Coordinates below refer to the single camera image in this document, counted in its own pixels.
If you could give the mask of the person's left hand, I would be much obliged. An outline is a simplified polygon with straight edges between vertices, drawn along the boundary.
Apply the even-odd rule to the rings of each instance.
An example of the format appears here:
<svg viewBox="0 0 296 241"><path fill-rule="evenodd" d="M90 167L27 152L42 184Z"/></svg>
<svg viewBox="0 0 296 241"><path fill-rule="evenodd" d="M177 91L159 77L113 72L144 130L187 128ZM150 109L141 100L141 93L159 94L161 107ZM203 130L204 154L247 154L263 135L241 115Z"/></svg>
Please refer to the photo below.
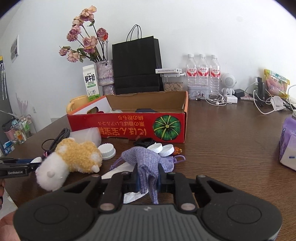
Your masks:
<svg viewBox="0 0 296 241"><path fill-rule="evenodd" d="M20 241L13 225L15 211L1 218L1 240L3 241Z"/></svg>

